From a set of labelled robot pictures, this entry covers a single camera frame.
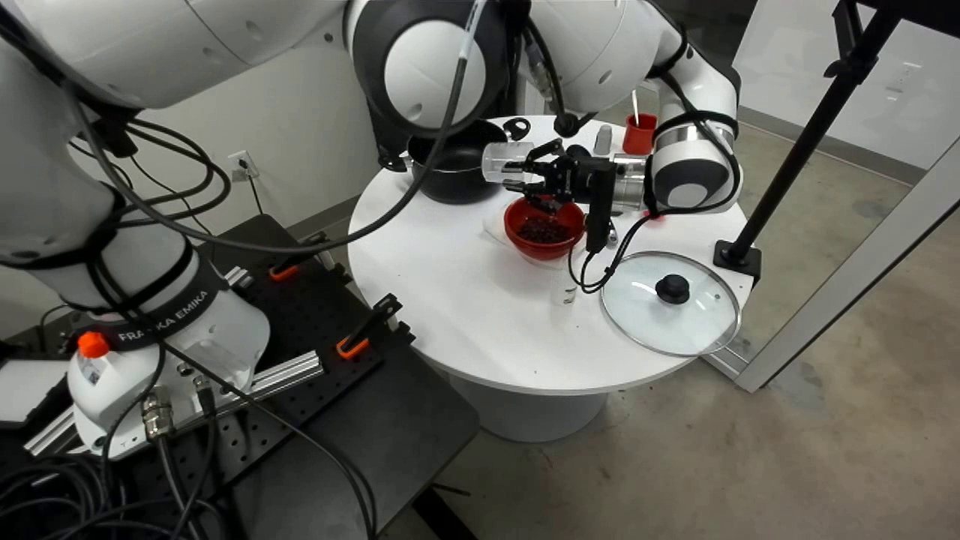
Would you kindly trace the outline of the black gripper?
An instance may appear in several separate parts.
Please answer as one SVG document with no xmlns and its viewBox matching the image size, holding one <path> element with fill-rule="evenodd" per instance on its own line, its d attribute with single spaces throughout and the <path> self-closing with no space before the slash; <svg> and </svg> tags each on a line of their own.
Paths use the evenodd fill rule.
<svg viewBox="0 0 960 540">
<path fill-rule="evenodd" d="M 564 147 L 562 141 L 545 141 L 533 147 L 522 164 L 533 174 L 568 171 L 584 164 L 592 153 L 580 143 Z M 584 204 L 589 193 L 583 186 L 564 179 L 528 183 L 522 199 L 537 211 L 562 211 L 564 204 Z M 616 178 L 617 200 L 642 200 L 645 199 L 645 163 L 620 163 Z"/>
</svg>

